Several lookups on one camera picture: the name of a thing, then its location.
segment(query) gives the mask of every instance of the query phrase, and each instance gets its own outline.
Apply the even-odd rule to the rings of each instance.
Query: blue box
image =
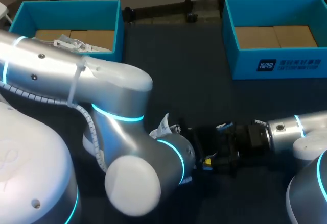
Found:
[[[289,25],[308,25],[318,47],[241,49],[235,31]],[[222,35],[234,80],[327,77],[324,0],[225,0]]]
[[[9,32],[32,38],[37,30],[114,30],[112,52],[79,54],[122,60],[124,22],[119,0],[23,2]]]

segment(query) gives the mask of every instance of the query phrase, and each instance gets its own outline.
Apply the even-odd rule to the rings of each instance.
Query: white cable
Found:
[[[31,93],[25,92],[23,90],[17,89],[15,87],[13,87],[12,85],[5,84],[2,81],[0,81],[0,87],[3,87],[4,89],[6,89],[6,90],[8,90],[8,91],[10,91],[12,93],[15,93],[16,95],[20,95],[22,97],[25,97],[25,98],[33,100],[33,101],[52,104],[52,105],[65,105],[65,106],[68,106],[67,101],[56,100],[56,99],[51,99],[51,98],[46,98],[46,97],[34,95],[34,94],[31,94]],[[92,120],[92,117],[80,105],[72,104],[71,107],[76,109],[77,111],[79,111],[84,116],[84,118],[86,119],[88,127],[89,127],[90,132],[91,132],[92,143],[94,145],[98,165],[104,172],[106,172],[108,167],[106,166],[106,163],[105,163],[105,161],[104,161],[104,159],[103,159],[103,157],[102,157],[102,155],[100,153],[97,131],[96,131],[96,127],[94,125],[94,122]]]
[[[85,70],[85,60],[82,59],[82,61],[77,63],[76,66],[77,66],[76,72],[74,74],[71,88],[69,90],[68,99],[67,99],[67,106],[69,106],[70,108],[73,106],[73,98],[75,95],[78,78],[80,77],[81,72]]]
[[[12,20],[10,19],[10,17],[8,15],[6,15],[6,19],[8,20],[8,22],[10,22],[10,24],[12,24]]]

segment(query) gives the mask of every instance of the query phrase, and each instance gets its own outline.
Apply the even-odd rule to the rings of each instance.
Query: robotic arm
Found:
[[[0,32],[0,40],[0,87],[84,115],[83,145],[106,172],[107,196],[118,210],[147,214],[190,175],[195,162],[191,144],[175,134],[155,140],[143,128],[152,89],[144,71],[8,32]],[[91,103],[91,113],[78,102]]]

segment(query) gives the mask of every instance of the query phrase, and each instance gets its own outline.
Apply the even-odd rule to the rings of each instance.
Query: wire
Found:
[[[68,106],[67,101],[51,99],[51,98],[46,98],[46,97],[43,97],[43,96],[34,95],[34,94],[31,94],[31,93],[25,92],[23,90],[17,89],[15,87],[13,87],[12,85],[5,84],[2,81],[0,81],[0,87],[3,87],[4,89],[6,89],[6,90],[8,90],[8,91],[10,91],[12,93],[15,93],[16,95],[25,97],[25,98],[33,100],[33,101],[46,103],[46,104],[52,104],[52,105]],[[92,143],[93,143],[94,148],[95,148],[96,160],[97,160],[98,165],[101,168],[101,170],[106,172],[108,167],[106,166],[106,163],[105,163],[105,161],[104,161],[104,159],[103,159],[103,157],[101,155],[101,152],[100,152],[97,131],[96,131],[96,127],[94,125],[94,122],[92,120],[91,115],[80,105],[72,104],[70,107],[76,109],[77,111],[79,111],[84,116],[84,118],[86,119],[88,127],[89,127],[90,132],[91,132]]]

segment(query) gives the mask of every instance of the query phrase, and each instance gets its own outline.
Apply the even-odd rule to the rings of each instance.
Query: dark table surface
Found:
[[[171,114],[171,124],[183,116],[195,127],[275,119],[327,107],[326,79],[232,81],[217,24],[136,25],[126,26],[125,32],[124,62],[153,78],[144,119],[148,132],[166,113]],[[81,193],[83,223],[290,223],[285,193],[292,177],[286,166],[292,159],[279,156],[267,157],[262,166],[243,167],[235,178],[194,172],[190,184],[178,187],[149,215],[125,217],[110,204],[104,174],[82,146],[86,122],[78,112],[8,93],[4,97],[66,142]]]

